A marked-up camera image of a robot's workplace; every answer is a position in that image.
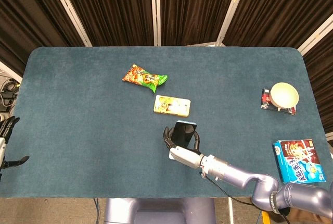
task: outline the floor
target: floor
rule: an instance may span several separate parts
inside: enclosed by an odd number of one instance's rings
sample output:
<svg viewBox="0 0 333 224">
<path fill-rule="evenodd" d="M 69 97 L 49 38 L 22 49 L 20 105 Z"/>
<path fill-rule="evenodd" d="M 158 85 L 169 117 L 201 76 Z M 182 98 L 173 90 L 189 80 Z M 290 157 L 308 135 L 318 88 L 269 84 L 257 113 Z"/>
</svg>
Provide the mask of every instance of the floor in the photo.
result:
<svg viewBox="0 0 333 224">
<path fill-rule="evenodd" d="M 8 78 L 0 76 L 0 85 Z M 103 223 L 106 199 L 99 199 Z M 255 224 L 260 211 L 253 206 L 232 202 L 234 224 Z M 215 199 L 217 224 L 230 223 L 228 198 Z M 0 198 L 0 224 L 86 224 L 95 223 L 96 208 L 89 198 Z M 260 216 L 258 223 L 263 223 Z M 311 224 L 314 222 L 292 222 Z"/>
</svg>

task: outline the black phone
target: black phone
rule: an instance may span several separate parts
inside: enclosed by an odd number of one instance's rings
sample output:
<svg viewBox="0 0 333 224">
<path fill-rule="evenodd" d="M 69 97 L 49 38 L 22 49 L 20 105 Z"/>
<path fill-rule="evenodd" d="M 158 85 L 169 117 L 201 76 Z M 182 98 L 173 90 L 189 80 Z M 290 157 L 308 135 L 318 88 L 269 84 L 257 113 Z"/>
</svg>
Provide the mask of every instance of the black phone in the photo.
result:
<svg viewBox="0 0 333 224">
<path fill-rule="evenodd" d="M 189 121 L 177 121 L 171 140 L 180 147 L 187 148 L 196 130 L 197 124 Z"/>
</svg>

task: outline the white frame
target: white frame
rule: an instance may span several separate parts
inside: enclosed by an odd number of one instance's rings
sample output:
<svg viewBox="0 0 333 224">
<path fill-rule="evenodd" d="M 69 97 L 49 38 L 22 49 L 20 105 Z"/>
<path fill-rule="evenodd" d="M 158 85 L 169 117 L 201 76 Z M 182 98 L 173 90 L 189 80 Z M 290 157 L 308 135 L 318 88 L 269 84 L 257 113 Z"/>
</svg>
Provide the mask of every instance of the white frame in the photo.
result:
<svg viewBox="0 0 333 224">
<path fill-rule="evenodd" d="M 325 134 L 327 141 L 333 140 L 333 132 Z"/>
<path fill-rule="evenodd" d="M 154 46 L 161 46 L 161 0 L 151 0 Z"/>
<path fill-rule="evenodd" d="M 192 45 L 187 45 L 186 47 L 198 47 L 198 46 L 214 47 L 215 46 L 215 42 L 192 44 Z"/>
<path fill-rule="evenodd" d="M 222 27 L 221 27 L 219 36 L 217 37 L 217 40 L 216 40 L 216 44 L 215 44 L 216 46 L 223 45 L 222 41 L 224 40 L 225 34 L 227 33 L 231 20 L 233 19 L 233 16 L 235 14 L 239 1 L 240 0 L 231 0 L 227 14 L 225 15 L 225 18 L 222 23 Z"/>
<path fill-rule="evenodd" d="M 324 36 L 333 29 L 333 14 L 319 26 L 319 28 L 305 40 L 305 42 L 297 49 L 304 56 L 310 49 L 313 48 Z"/>
<path fill-rule="evenodd" d="M 82 39 L 83 44 L 86 47 L 92 47 L 92 43 L 82 25 L 82 22 L 80 21 L 72 3 L 70 0 L 60 0 L 65 11 L 67 12 L 67 15 L 71 19 L 76 31 L 78 32 L 80 38 Z"/>
<path fill-rule="evenodd" d="M 230 197 L 228 197 L 228 207 L 229 207 L 229 221 L 230 221 L 230 224 L 234 224 L 233 201 Z"/>
</svg>

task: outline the black cable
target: black cable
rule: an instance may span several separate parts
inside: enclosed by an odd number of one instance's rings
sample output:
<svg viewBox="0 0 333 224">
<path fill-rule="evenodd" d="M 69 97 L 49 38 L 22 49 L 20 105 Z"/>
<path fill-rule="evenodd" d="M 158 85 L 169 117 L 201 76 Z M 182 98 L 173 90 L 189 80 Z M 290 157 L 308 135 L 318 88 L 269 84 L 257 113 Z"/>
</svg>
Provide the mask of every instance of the black cable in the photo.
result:
<svg viewBox="0 0 333 224">
<path fill-rule="evenodd" d="M 255 224 L 258 224 L 258 221 L 259 221 L 259 217 L 260 217 L 260 215 L 261 215 L 261 210 L 260 210 L 260 212 L 259 212 L 259 215 L 258 215 L 258 218 L 257 218 L 257 221 L 255 222 Z"/>
<path fill-rule="evenodd" d="M 9 117 L 11 117 L 11 113 L 12 113 L 12 110 L 15 108 L 15 104 L 12 105 L 12 107 L 10 108 L 9 112 L 8 112 L 8 115 Z"/>
<path fill-rule="evenodd" d="M 281 213 L 282 217 L 286 221 L 287 224 L 290 224 L 289 220 L 287 219 L 287 216 L 284 213 Z"/>
<path fill-rule="evenodd" d="M 2 88 L 3 88 L 3 86 L 5 85 L 5 83 L 8 82 L 8 81 L 10 81 L 10 80 L 11 80 L 11 78 L 10 78 L 10 79 L 7 79 L 6 81 L 4 81 L 4 83 L 1 85 L 0 91 L 2 91 Z"/>
<path fill-rule="evenodd" d="M 96 218 L 96 224 L 99 223 L 99 203 L 98 203 L 98 198 L 93 198 L 94 203 L 95 203 L 95 207 L 96 207 L 96 211 L 97 211 L 97 218 Z"/>
<path fill-rule="evenodd" d="M 246 205 L 249 205 L 249 206 L 254 206 L 253 203 L 248 203 L 248 202 L 243 202 L 243 201 L 240 201 L 234 197 L 232 197 L 231 195 L 229 195 L 227 192 L 225 192 L 219 185 L 217 185 L 214 181 L 212 181 L 211 179 L 209 179 L 207 176 L 205 177 L 207 180 L 209 180 L 211 183 L 213 183 L 215 186 L 217 186 L 224 194 L 226 194 L 228 197 L 230 197 L 231 199 L 233 199 L 234 201 L 237 201 L 239 203 L 243 203 L 243 204 L 246 204 Z"/>
<path fill-rule="evenodd" d="M 19 91 L 19 88 L 17 87 L 17 82 L 14 79 L 9 79 L 9 82 L 3 84 L 3 90 L 7 93 L 15 94 Z"/>
</svg>

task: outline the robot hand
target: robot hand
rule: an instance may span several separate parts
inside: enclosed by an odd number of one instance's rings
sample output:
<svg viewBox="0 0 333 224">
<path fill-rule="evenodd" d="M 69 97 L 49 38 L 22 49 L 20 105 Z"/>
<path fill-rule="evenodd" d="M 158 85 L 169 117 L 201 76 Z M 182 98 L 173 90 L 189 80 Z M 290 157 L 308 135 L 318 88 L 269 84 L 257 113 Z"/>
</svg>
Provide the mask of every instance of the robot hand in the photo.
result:
<svg viewBox="0 0 333 224">
<path fill-rule="evenodd" d="M 174 128 L 169 130 L 169 128 L 166 127 L 163 133 L 164 142 L 170 150 L 169 157 L 191 168 L 200 168 L 200 163 L 204 155 L 199 150 L 200 138 L 197 132 L 194 131 L 194 137 L 196 140 L 194 148 L 191 150 L 189 148 L 180 147 L 171 140 L 173 130 Z"/>
<path fill-rule="evenodd" d="M 29 159 L 29 156 L 25 156 L 20 160 L 5 161 L 6 146 L 11 136 L 12 129 L 19 120 L 20 118 L 15 118 L 15 116 L 12 116 L 0 122 L 0 170 L 3 168 L 22 165 Z"/>
</svg>

